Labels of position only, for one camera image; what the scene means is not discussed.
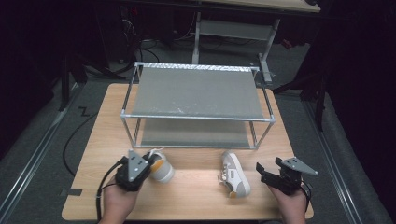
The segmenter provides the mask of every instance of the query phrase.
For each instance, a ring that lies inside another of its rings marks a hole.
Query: metal bar
[[[334,183],[341,204],[344,207],[349,223],[363,223],[361,220],[361,216],[359,215],[359,212],[353,202],[347,184],[345,183],[344,178],[341,175],[340,170],[338,169],[337,163],[332,156],[332,151],[327,143],[326,137],[324,133],[318,129],[318,126],[315,123],[315,112],[312,108],[312,105],[309,102],[303,102],[303,106],[305,111],[311,118],[310,123],[314,128],[315,133],[317,134],[319,142],[321,143],[321,148],[325,157],[326,165],[329,168],[332,182]]]
[[[47,152],[50,150],[50,144],[53,136],[57,132],[61,121],[68,111],[68,107],[72,104],[76,96],[80,93],[82,88],[78,88],[78,85],[72,88],[72,96],[70,98],[69,104],[60,111],[55,120],[51,123],[48,130],[44,134],[40,143],[38,144],[35,152],[33,153],[31,159],[27,162],[17,181],[15,182],[13,188],[9,192],[6,199],[3,201],[0,207],[0,223],[7,223],[8,219],[12,215],[15,207],[18,204],[21,196],[29,186],[30,181],[33,179],[35,172],[40,166],[41,162],[44,160]]]
[[[256,137],[256,132],[254,131],[253,122],[250,121],[248,124],[250,125],[251,136],[253,137],[253,145],[254,145],[254,147],[257,147],[258,146],[257,145],[257,137]]]
[[[286,9],[272,9],[265,7],[243,7],[240,5],[231,4],[194,4],[193,2],[181,3],[181,2],[170,2],[170,1],[155,1],[155,0],[112,0],[112,2],[123,3],[123,4],[134,4],[140,7],[167,7],[185,9],[191,11],[201,12],[217,12],[217,13],[246,13],[246,14],[263,14],[273,16],[276,18],[298,18],[303,21],[322,21],[322,22],[343,22],[348,21],[349,17],[342,16],[326,16],[317,12],[307,11],[293,11]]]

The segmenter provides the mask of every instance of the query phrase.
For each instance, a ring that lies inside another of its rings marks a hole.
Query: white sneaker
[[[223,170],[219,182],[230,190],[230,198],[242,198],[250,194],[250,185],[236,155],[225,151],[222,155]]]

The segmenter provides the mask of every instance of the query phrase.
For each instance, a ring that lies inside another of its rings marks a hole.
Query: wire
[[[74,135],[78,132],[78,130],[84,124],[86,124],[88,121],[90,121],[90,119],[94,118],[97,115],[98,115],[98,113],[95,113],[95,114],[91,115],[88,119],[86,119],[84,122],[82,122],[80,125],[78,125],[78,127],[73,131],[73,133],[69,136],[69,138],[67,139],[66,143],[64,144],[64,151],[62,153],[62,159],[64,160],[64,166],[66,167],[67,171],[72,176],[76,176],[76,174],[70,169],[70,167],[69,167],[69,165],[67,164],[67,161],[66,161],[66,149],[67,149],[67,146],[69,145],[69,143],[72,140],[72,138],[74,137]]]
[[[118,185],[118,184],[108,184],[108,185],[102,187],[102,190],[104,190],[104,189],[107,188],[107,187],[114,186],[114,185]]]
[[[144,50],[144,51],[147,51],[148,53],[151,53],[157,59],[157,62],[158,63],[160,62],[160,59],[158,58],[158,56],[154,52],[152,52],[151,50],[148,50],[148,49],[141,49],[141,50]]]
[[[116,164],[114,164],[106,173],[105,176],[103,176],[102,181],[100,182],[99,188],[96,192],[96,215],[97,215],[97,220],[98,222],[102,219],[102,207],[101,207],[101,203],[100,203],[100,199],[102,198],[102,189],[103,188],[103,184],[105,183],[108,175],[110,175],[110,173],[117,168],[117,166],[124,164],[125,162],[128,162],[128,159],[126,157],[122,157],[122,159],[120,159],[119,161],[116,162]]]
[[[305,212],[306,212],[306,210],[308,209],[309,202],[311,201],[312,198],[312,191],[311,188],[309,188],[309,186],[304,181],[301,182],[306,186],[306,189],[303,186],[300,186],[300,189],[303,191],[303,194],[305,195],[306,198],[306,206],[305,206]]]
[[[194,14],[192,15],[192,21],[191,21],[191,24],[190,24],[189,31],[187,31],[187,33],[184,34],[181,38],[174,39],[175,41],[177,41],[177,40],[183,40],[183,39],[188,39],[188,38],[194,36],[194,35],[191,35],[191,36],[187,36],[187,35],[191,32],[192,26],[194,25],[195,15],[196,15],[196,12],[194,12]]]

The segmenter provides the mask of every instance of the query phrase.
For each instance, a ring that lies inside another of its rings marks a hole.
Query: metal shelf surface
[[[275,122],[265,91],[268,111],[262,111],[254,81],[258,71],[257,67],[136,63],[120,114],[132,147],[257,149]],[[131,99],[135,77],[139,85]],[[257,134],[255,122],[268,126]]]

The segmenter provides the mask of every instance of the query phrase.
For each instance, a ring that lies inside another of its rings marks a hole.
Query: wooden table
[[[105,172],[131,147],[120,120],[127,84],[108,87],[91,137],[83,154],[72,189],[82,189],[80,196],[67,197],[62,216],[67,220],[96,219],[95,194]],[[227,188],[219,184],[222,168],[218,148],[166,148],[168,160],[176,169],[168,184],[148,178],[139,194],[134,211],[128,216],[133,220],[195,220],[195,219],[273,219],[280,218],[276,199],[261,182],[256,162],[278,175],[275,157],[283,160],[293,157],[292,148],[275,97],[267,91],[276,117],[276,123],[264,138],[258,150],[239,149],[235,154],[241,162],[251,186],[246,198],[228,198]],[[265,101],[260,98],[262,106]],[[140,155],[148,148],[135,148]],[[308,207],[306,218],[313,216]]]
[[[310,6],[305,0],[201,0],[202,2],[232,4],[244,7],[266,7],[281,10],[320,12],[318,5]]]

